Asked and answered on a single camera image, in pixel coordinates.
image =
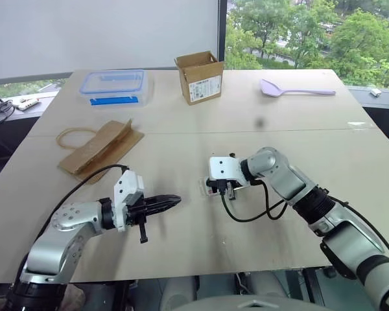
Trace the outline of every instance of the floor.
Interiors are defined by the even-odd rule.
[[[285,270],[274,272],[289,294]],[[374,311],[358,281],[344,279],[337,275],[327,278],[322,270],[317,271],[318,282],[322,290],[325,306],[334,311]],[[140,280],[137,288],[130,290],[130,295],[135,304],[135,310],[157,311],[159,302],[167,279]],[[300,277],[303,300],[309,301],[304,278]],[[218,295],[232,295],[234,293],[233,275],[202,275],[200,276],[200,289],[198,299]]]

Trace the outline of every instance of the lavender plastic spoon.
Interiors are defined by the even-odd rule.
[[[264,79],[261,79],[261,91],[262,93],[272,97],[279,97],[287,92],[313,93],[319,95],[336,94],[336,91],[332,91],[330,89],[280,89],[277,85]]]

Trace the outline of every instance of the cardboard box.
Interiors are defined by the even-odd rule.
[[[189,105],[220,96],[224,62],[218,62],[210,51],[180,56],[175,62]]]

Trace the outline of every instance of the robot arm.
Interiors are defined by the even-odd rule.
[[[140,243],[148,241],[147,216],[161,213],[181,201],[179,196],[144,198],[141,176],[126,170],[114,186],[114,203],[68,203],[52,215],[45,232],[29,251],[23,269],[7,296],[5,310],[57,310],[86,242],[116,227],[139,225]]]
[[[243,161],[212,157],[209,166],[211,179],[218,185],[234,180],[247,186],[255,178],[265,177],[323,238],[320,247],[337,271],[349,279],[359,278],[376,309],[389,311],[389,258],[381,241],[341,203],[290,166],[283,154],[265,147]]]

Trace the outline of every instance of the white table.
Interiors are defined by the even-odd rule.
[[[349,201],[389,240],[389,141],[332,71],[228,71],[222,96],[195,106],[181,96],[177,71],[151,71],[152,100],[135,109],[91,108],[77,95],[84,75],[72,75],[0,174],[0,282],[13,280],[42,223],[77,184],[56,167],[69,153],[56,145],[56,135],[71,126],[98,128],[130,116],[146,135],[120,163],[142,175],[147,196],[178,194],[182,202],[148,218],[146,244],[139,243],[137,227],[92,238],[72,281],[329,264],[320,240],[292,209],[276,222],[262,217],[239,224],[225,213],[219,197],[202,194],[199,181],[208,173],[210,156],[235,152],[247,157],[266,145],[286,154],[333,196]],[[297,87],[333,88],[338,93],[266,98],[257,89],[260,76],[282,87],[296,81]],[[263,128],[255,127],[257,116],[267,121]],[[156,123],[156,118],[163,122]],[[80,144],[89,136],[78,133],[67,139]],[[119,174],[108,172],[68,201],[112,197]],[[271,202],[278,199],[271,190]],[[262,208],[263,192],[255,187],[239,191],[233,206],[239,217],[253,216]]]

